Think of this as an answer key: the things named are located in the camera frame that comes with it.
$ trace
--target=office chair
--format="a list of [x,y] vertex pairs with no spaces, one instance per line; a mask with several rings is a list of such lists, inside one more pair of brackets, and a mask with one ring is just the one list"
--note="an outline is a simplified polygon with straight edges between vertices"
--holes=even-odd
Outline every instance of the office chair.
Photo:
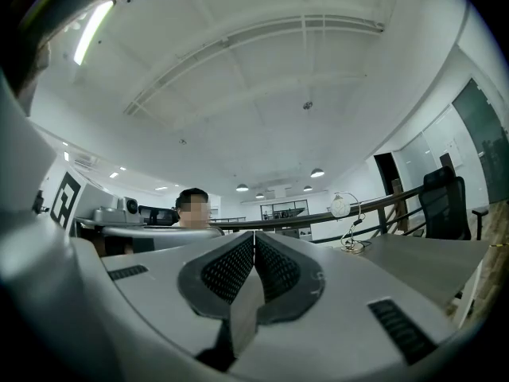
[[[426,174],[423,187],[419,201],[426,220],[426,238],[470,240],[463,178],[456,177],[445,166]],[[472,213],[477,216],[477,240],[480,240],[482,219],[488,209],[473,209]]]

